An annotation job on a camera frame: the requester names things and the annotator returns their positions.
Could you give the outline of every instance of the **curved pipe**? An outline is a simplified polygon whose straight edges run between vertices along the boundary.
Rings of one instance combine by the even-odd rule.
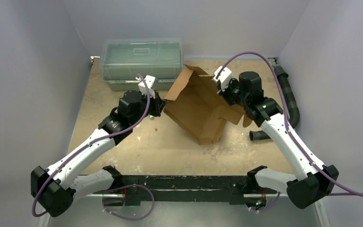
[[[287,110],[289,111],[289,122],[290,125],[295,128],[300,121],[300,111],[298,110],[297,102],[295,100],[290,83],[287,80],[289,75],[283,70],[281,66],[275,66],[275,73],[277,74],[277,80],[283,91],[285,97]],[[267,140],[270,137],[264,131],[250,131],[250,140]]]

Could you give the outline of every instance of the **tabletop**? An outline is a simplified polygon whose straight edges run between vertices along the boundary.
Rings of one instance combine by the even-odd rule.
[[[199,66],[209,75],[225,61],[185,61]],[[276,83],[263,61],[233,61],[228,68],[235,76],[255,71],[262,79],[265,96],[281,100]],[[75,149],[98,124],[118,105],[124,91],[111,91],[103,81],[99,59],[95,59],[74,127],[69,152]],[[164,97],[166,91],[160,91]],[[242,127],[227,123],[221,141],[199,145],[166,114],[153,120],[145,118],[118,146],[93,162],[83,174],[92,174],[104,166],[115,166],[124,175],[246,175],[260,166],[293,173],[286,158],[272,140],[251,142],[249,131],[259,128],[252,123]]]

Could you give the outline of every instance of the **white wall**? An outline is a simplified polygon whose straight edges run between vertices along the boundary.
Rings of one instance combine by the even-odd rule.
[[[302,114],[299,135],[341,183],[363,191],[363,1],[312,0],[280,62]],[[363,198],[326,203],[333,226],[363,226]]]
[[[185,58],[278,56],[309,0],[63,0],[91,55],[106,39],[181,37]]]
[[[0,0],[0,227],[36,226],[30,173],[66,153],[89,68],[60,0]]]

